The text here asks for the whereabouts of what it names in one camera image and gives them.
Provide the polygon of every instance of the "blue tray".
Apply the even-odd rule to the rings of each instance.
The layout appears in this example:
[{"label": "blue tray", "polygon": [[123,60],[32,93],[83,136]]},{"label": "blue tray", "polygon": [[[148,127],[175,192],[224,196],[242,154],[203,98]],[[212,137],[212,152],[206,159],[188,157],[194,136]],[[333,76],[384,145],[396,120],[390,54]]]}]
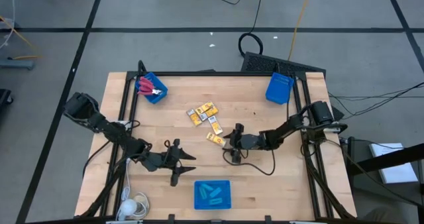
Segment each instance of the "blue tray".
[{"label": "blue tray", "polygon": [[202,180],[194,182],[194,209],[214,210],[230,208],[230,181]]},{"label": "blue tray", "polygon": [[[166,94],[168,93],[168,88],[152,72],[147,73],[144,76],[144,78],[150,80],[156,89],[159,89],[162,91],[160,95],[145,95],[144,96],[149,102],[153,104],[158,103],[162,98],[166,96]],[[137,88],[137,90],[140,89],[140,84],[138,84],[138,81],[135,83],[135,88]]]},{"label": "blue tray", "polygon": [[274,72],[266,90],[266,99],[277,104],[287,103],[294,80]]}]

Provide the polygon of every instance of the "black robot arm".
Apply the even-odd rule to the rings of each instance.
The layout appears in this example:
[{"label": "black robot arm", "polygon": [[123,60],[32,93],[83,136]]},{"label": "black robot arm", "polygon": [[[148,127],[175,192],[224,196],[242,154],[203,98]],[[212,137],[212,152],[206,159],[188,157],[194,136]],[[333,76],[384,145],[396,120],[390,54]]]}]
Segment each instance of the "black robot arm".
[{"label": "black robot arm", "polygon": [[[311,114],[309,118],[305,116],[307,111]],[[332,129],[340,133],[346,128],[347,125],[334,122],[326,102],[317,101],[289,117],[277,129],[260,131],[259,135],[243,135],[244,126],[237,123],[231,134],[224,138],[230,139],[233,162],[240,163],[240,150],[275,150],[280,147],[286,137],[302,129],[305,129],[308,137],[315,141],[325,138],[325,129]]]},{"label": "black robot arm", "polygon": [[87,94],[75,93],[65,104],[63,114],[94,133],[103,133],[106,139],[122,148],[124,157],[131,158],[134,162],[141,162],[148,171],[153,172],[158,168],[171,169],[171,186],[177,185],[180,174],[195,169],[177,165],[180,159],[196,159],[179,148],[179,139],[175,139],[173,145],[166,144],[168,148],[166,152],[150,152],[152,144],[130,136],[123,124],[108,122],[99,112],[96,100]]}]

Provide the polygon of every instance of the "black stripe on floor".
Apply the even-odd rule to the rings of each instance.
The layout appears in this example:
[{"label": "black stripe on floor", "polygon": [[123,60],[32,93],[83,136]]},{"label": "black stripe on floor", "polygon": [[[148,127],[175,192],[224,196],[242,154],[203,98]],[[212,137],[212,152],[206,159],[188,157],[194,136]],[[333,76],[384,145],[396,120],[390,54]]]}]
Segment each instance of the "black stripe on floor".
[{"label": "black stripe on floor", "polygon": [[21,210],[19,210],[19,214],[16,220],[16,223],[25,223],[27,220],[27,216],[34,199],[38,183],[40,182],[42,172],[44,167],[46,166],[48,154],[50,153],[50,149],[52,148],[54,136],[56,135],[56,131],[58,130],[60,118],[62,117],[63,106],[68,99],[69,92],[71,90],[72,82],[74,81],[75,74],[78,69],[78,65],[80,64],[80,60],[87,43],[89,30],[93,26],[94,18],[99,8],[100,0],[95,0],[93,7],[91,8],[90,16],[88,18],[87,24],[85,26],[81,41],[79,42],[79,46],[72,62],[71,69],[69,71],[68,78],[66,79],[66,83],[64,89],[62,91],[62,95],[60,96],[58,107],[56,108],[56,112],[53,116],[53,122],[50,125],[50,129],[48,130],[46,141],[44,142],[44,146],[42,147],[40,157],[38,158],[37,165],[35,167],[34,174],[32,175],[31,182],[29,184],[28,190],[26,191],[24,201],[21,206]]}]

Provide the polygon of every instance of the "blue container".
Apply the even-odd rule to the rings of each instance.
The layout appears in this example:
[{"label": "blue container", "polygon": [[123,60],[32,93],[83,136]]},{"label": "blue container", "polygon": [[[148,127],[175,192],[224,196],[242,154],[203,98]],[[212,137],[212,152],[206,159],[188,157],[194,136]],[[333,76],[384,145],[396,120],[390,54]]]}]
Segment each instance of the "blue container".
[{"label": "blue container", "polygon": [[266,90],[266,99],[277,104],[287,103],[294,80],[274,72]]},{"label": "blue container", "polygon": [[[144,96],[149,102],[153,104],[158,103],[162,98],[166,96],[166,94],[168,93],[168,88],[166,88],[166,86],[152,72],[147,73],[144,76],[144,78],[151,81],[156,89],[159,89],[162,91],[160,95],[145,95]],[[137,90],[140,89],[140,84],[138,82],[139,81],[135,83],[135,88],[137,88]]]},{"label": "blue container", "polygon": [[230,208],[230,181],[202,180],[194,182],[194,209],[216,210]]}]

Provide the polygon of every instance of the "wooden tabletop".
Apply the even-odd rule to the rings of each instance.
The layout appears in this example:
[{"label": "wooden tabletop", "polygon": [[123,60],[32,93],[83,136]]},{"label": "wooden tabletop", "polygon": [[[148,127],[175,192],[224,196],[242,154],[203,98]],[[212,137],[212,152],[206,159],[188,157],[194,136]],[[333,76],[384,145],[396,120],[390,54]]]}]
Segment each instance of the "wooden tabletop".
[{"label": "wooden tabletop", "polygon": [[[126,73],[109,74],[100,111],[110,121],[118,118],[125,76]],[[140,163],[131,163],[130,196],[137,192],[148,196],[151,208],[146,219],[167,219],[173,213],[176,219],[264,220],[265,215],[271,215],[273,221],[313,220],[305,161],[300,154],[299,132],[290,135],[275,150],[276,170],[272,176],[265,176],[250,166],[228,165],[222,158],[223,151],[220,147],[206,140],[207,133],[212,132],[209,122],[194,127],[186,114],[188,109],[195,109],[212,101],[219,110],[216,117],[224,130],[223,135],[229,134],[235,123],[244,125],[245,134],[275,129],[286,120],[286,105],[278,105],[265,99],[270,77],[165,76],[160,79],[168,87],[168,94],[155,105],[143,97],[138,98],[135,119],[140,121],[141,126],[135,128],[132,135],[151,142],[153,152],[165,151],[163,144],[167,139],[171,142],[176,138],[181,139],[180,146],[197,158],[182,160],[183,165],[197,168],[182,174],[178,185],[171,187],[171,170],[148,172]],[[322,73],[308,73],[307,83],[312,102],[329,102]],[[301,84],[298,84],[301,100],[304,102]],[[295,104],[293,92],[291,94],[289,110],[290,115],[293,115]],[[131,101],[127,105],[126,119],[130,104]],[[327,138],[338,142],[337,135],[329,134]],[[105,141],[102,134],[94,135],[90,154]],[[87,167],[76,215],[89,207],[105,185],[111,150],[111,146],[108,147]],[[330,189],[346,210],[356,215],[340,148],[324,143],[321,151]],[[251,151],[245,161],[257,165],[265,172],[272,170],[271,152]],[[230,180],[232,208],[218,211],[194,210],[193,183],[196,180],[217,179]],[[325,216],[322,193],[318,186],[317,191],[321,215]],[[112,213],[115,194],[113,190],[108,214]]]}]

